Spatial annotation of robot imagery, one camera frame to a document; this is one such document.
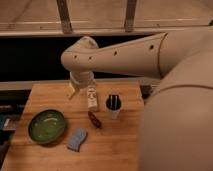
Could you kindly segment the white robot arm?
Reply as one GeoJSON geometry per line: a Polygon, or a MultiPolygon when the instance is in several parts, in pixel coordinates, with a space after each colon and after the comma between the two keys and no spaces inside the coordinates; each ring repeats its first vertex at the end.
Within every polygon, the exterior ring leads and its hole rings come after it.
{"type": "Polygon", "coordinates": [[[88,36],[61,56],[71,84],[94,72],[161,80],[140,122],[138,171],[213,171],[213,28],[192,28],[100,48],[88,36]]]}

